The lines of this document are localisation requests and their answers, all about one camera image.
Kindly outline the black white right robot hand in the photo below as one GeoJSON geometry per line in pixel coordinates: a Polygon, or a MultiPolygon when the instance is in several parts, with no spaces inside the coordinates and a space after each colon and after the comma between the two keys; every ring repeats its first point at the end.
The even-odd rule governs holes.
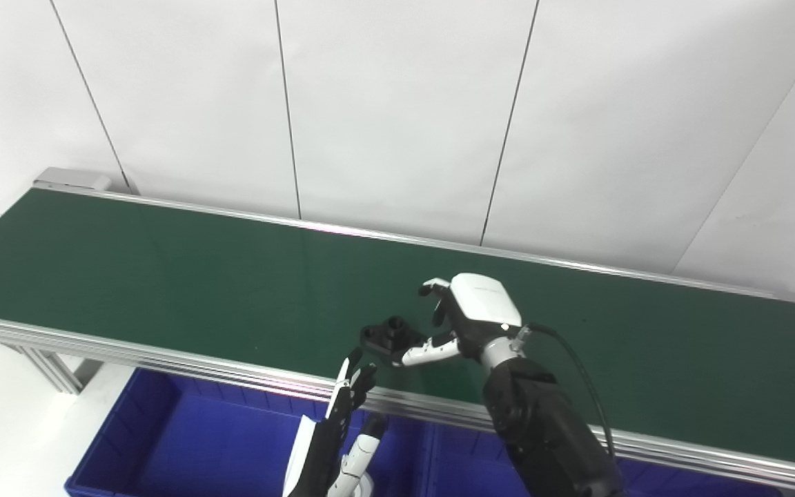
{"type": "Polygon", "coordinates": [[[435,277],[425,281],[419,295],[436,295],[435,327],[447,323],[448,331],[415,347],[391,354],[397,367],[429,364],[456,356],[468,358],[491,373],[500,364],[523,358],[523,347],[531,333],[520,311],[502,283],[477,273],[460,273],[447,281],[435,277]]]}

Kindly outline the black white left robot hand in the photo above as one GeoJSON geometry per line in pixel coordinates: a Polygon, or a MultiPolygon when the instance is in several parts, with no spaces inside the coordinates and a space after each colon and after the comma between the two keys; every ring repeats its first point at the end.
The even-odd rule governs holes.
{"type": "Polygon", "coordinates": [[[356,347],[340,367],[325,414],[319,420],[301,416],[284,476],[284,496],[372,496],[370,462],[389,428],[382,414],[370,414],[346,454],[340,451],[351,416],[375,386],[375,364],[361,365],[356,347]]]}

